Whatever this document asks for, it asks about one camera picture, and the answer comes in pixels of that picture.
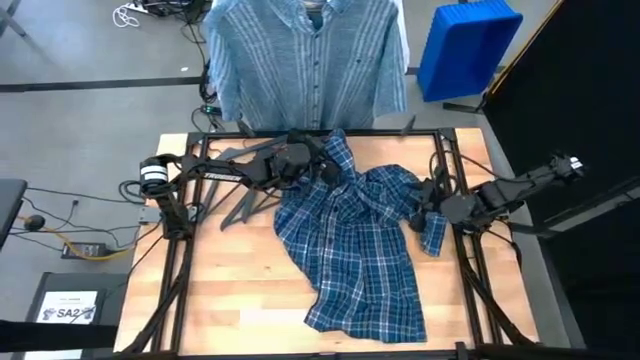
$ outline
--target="sign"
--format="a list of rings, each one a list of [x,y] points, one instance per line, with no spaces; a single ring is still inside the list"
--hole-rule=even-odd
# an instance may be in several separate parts
[[[91,324],[96,314],[97,291],[48,291],[36,322],[46,324]],[[82,350],[33,351],[25,360],[79,359]]]

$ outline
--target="plaid shirt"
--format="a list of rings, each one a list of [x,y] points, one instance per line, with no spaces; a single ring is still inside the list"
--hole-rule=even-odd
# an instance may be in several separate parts
[[[335,189],[303,178],[283,192],[275,230],[318,292],[305,323],[318,331],[387,343],[423,342],[418,286],[399,221],[415,214],[418,178],[398,165],[355,170],[345,134],[326,143],[342,168]],[[437,256],[446,220],[427,215],[423,250]]]

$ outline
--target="concrete floor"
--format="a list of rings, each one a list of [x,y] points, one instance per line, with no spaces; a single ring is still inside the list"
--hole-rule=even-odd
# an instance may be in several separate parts
[[[10,0],[0,0],[5,8]],[[0,84],[197,76],[201,59],[174,19],[137,16],[140,28],[120,29],[111,12],[124,0],[22,0],[15,19],[31,35],[25,42],[7,29],[0,37]],[[419,66],[436,7],[455,0],[404,0],[411,66]],[[508,0],[525,21],[503,64],[529,39],[555,0]],[[423,103],[415,77],[408,77],[416,127],[482,127],[494,167],[508,163],[482,116],[447,112]],[[477,104],[478,97],[456,100]],[[189,114],[200,105],[197,86],[0,93],[0,177],[27,179],[31,186],[116,198],[122,180],[136,179],[140,159],[155,152],[163,133],[193,131]],[[401,128],[410,116],[378,119],[377,128]],[[37,206],[65,217],[72,198],[29,192]],[[28,206],[23,214],[32,211]],[[74,220],[107,228],[134,225],[136,209],[80,200]],[[122,231],[123,239],[132,232]],[[43,237],[40,240],[54,242]],[[74,241],[106,242],[104,234]],[[555,296],[536,241],[516,239],[524,254],[523,277],[541,340],[566,346]],[[0,318],[23,320],[42,272],[126,273],[131,258],[111,262],[60,260],[60,254],[10,238],[0,253]]]

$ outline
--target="blue plastic crate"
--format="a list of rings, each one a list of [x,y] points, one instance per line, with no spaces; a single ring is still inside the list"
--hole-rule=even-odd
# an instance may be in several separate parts
[[[418,71],[424,101],[482,93],[521,23],[503,0],[439,7]]]

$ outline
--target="wooden table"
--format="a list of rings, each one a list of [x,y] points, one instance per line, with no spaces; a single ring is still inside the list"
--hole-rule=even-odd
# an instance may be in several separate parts
[[[489,156],[479,129],[457,130],[460,151],[490,167]],[[247,141],[251,145],[256,140]],[[158,153],[184,154],[186,134],[163,135]],[[428,159],[435,151],[433,137],[351,137],[349,145],[359,171],[375,166],[399,164],[420,178],[428,175]],[[241,148],[242,140],[219,140],[210,147]],[[464,164],[469,186],[491,180],[471,163]],[[221,198],[233,184],[221,183]],[[273,211],[252,217],[224,233],[222,219],[244,194],[236,191],[199,229],[189,284],[182,335],[183,355],[284,354],[324,352],[368,352],[443,350],[463,341],[473,347],[464,303],[453,235],[448,230],[440,257],[422,253],[417,234],[403,224],[413,262],[427,330],[427,343],[384,344],[357,340],[342,332],[319,333],[303,323],[316,294],[303,273],[293,264],[273,230]],[[510,237],[506,227],[496,223],[494,231]],[[136,261],[160,236],[140,241]],[[537,339],[521,274],[512,248],[487,234],[482,246],[493,294],[506,314],[529,338]],[[162,240],[138,265],[129,281],[115,348],[126,347],[154,311],[162,279],[167,241]],[[486,312],[477,299],[483,333],[488,338]],[[170,333],[173,310],[167,315]]]

